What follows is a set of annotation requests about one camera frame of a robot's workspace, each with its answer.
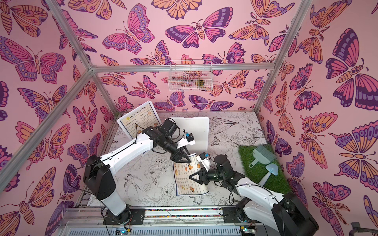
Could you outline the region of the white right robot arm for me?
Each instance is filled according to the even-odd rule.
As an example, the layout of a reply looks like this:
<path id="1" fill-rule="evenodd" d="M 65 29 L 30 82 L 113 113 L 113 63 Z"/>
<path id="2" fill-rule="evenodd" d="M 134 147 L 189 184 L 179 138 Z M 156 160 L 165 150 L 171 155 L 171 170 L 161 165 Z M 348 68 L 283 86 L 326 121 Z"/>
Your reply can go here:
<path id="1" fill-rule="evenodd" d="M 235 207 L 240 221 L 258 221 L 281 236 L 313 236 L 318 231 L 318 223 L 292 192 L 278 193 L 251 181 L 233 170 L 227 155 L 214 158 L 215 169 L 211 169 L 207 153 L 195 158 L 201 169 L 190 175 L 190 179 L 198 184 L 219 182 L 232 195 L 240 196 L 241 201 Z"/>

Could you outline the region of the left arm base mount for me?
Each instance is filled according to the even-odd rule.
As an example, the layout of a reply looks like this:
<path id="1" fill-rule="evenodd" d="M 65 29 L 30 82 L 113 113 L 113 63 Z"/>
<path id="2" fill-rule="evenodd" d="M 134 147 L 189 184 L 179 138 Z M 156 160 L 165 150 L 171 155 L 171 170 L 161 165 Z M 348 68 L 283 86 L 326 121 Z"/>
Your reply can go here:
<path id="1" fill-rule="evenodd" d="M 110 210 L 107 210 L 103 225 L 142 225 L 145 211 L 144 208 L 126 208 L 120 215 L 115 216 Z"/>

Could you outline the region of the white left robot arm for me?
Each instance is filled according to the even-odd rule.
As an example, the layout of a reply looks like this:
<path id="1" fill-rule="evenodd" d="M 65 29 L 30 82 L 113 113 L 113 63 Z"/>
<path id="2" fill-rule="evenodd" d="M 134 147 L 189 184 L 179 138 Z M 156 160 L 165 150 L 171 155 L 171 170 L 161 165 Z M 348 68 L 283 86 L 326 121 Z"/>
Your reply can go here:
<path id="1" fill-rule="evenodd" d="M 114 176 L 126 164 L 141 154 L 161 147 L 170 154 L 175 163 L 191 162 L 188 145 L 195 144 L 193 134 L 184 132 L 179 141 L 172 140 L 179 127 L 172 119 L 167 119 L 162 125 L 150 126 L 137 133 L 136 137 L 122 147 L 100 157 L 95 154 L 88 158 L 85 166 L 83 182 L 89 191 L 107 209 L 109 218 L 118 224 L 130 222 L 132 214 L 128 204 L 116 190 Z"/>

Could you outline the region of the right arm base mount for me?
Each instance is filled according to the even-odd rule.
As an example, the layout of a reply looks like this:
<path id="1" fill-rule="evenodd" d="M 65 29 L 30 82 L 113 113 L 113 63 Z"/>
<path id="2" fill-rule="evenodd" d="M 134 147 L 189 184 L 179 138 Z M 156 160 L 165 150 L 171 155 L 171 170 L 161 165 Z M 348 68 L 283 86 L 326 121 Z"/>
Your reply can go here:
<path id="1" fill-rule="evenodd" d="M 259 211 L 255 208 L 237 208 L 237 207 L 221 207 L 219 209 L 219 214 L 223 217 L 224 223 L 251 223 L 258 222 L 262 223 L 259 216 Z"/>

